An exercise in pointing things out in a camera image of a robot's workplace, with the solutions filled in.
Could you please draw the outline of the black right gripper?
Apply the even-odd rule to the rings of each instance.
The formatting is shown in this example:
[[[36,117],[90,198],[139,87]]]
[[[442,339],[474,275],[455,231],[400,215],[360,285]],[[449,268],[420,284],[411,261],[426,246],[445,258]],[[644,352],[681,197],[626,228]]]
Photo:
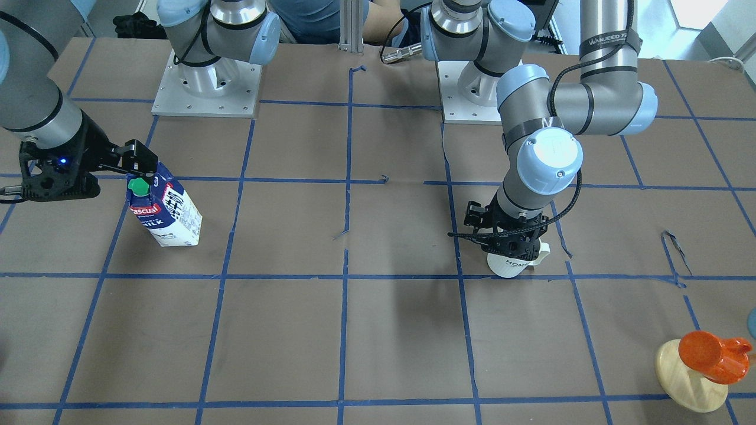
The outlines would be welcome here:
[[[112,143],[100,126],[83,113],[79,130],[67,143],[40,150],[35,177],[45,184],[82,176],[87,172],[113,171],[151,178],[158,167],[158,156],[140,140],[132,139],[122,147]]]

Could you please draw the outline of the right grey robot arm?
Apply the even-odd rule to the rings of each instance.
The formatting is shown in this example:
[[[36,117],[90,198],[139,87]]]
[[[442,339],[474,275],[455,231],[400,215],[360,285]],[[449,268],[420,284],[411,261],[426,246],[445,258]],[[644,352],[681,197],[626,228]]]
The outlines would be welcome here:
[[[93,1],[2,2],[2,128],[21,140],[22,188],[48,199],[93,186],[94,171],[150,175],[157,157],[119,147],[48,77],[87,21]],[[159,1],[172,45],[153,111],[165,116],[253,116],[261,66],[275,56],[280,17],[265,1]],[[28,173],[35,162],[40,174]]]

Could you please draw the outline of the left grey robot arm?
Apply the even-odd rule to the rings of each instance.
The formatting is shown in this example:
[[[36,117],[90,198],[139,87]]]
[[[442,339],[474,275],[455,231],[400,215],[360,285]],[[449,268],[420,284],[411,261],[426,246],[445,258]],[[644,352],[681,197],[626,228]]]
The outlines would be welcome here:
[[[634,1],[581,2],[579,62],[551,80],[522,64],[535,16],[519,1],[435,1],[421,13],[427,60],[465,60],[496,81],[496,106],[509,170],[491,202],[470,202],[472,233],[457,237],[497,257],[537,259],[553,223],[543,215],[570,183],[582,183],[578,135],[630,135],[658,111],[652,86],[639,81]]]

